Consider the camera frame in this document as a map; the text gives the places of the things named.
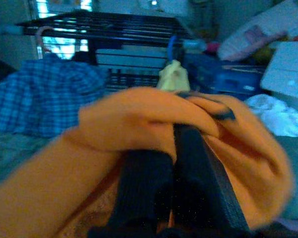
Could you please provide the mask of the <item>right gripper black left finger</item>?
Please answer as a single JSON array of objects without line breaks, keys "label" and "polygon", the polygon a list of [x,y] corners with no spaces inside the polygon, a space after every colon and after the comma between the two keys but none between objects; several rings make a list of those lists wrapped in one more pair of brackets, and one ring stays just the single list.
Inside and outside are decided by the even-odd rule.
[{"label": "right gripper black left finger", "polygon": [[163,152],[134,150],[125,155],[111,228],[157,229],[169,217],[173,161]]}]

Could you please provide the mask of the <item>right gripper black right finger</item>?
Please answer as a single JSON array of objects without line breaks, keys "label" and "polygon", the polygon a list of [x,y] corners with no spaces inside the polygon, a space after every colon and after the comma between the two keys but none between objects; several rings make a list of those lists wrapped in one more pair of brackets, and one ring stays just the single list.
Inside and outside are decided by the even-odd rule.
[{"label": "right gripper black right finger", "polygon": [[177,124],[174,136],[175,222],[200,231],[249,232],[224,166],[199,130]]}]

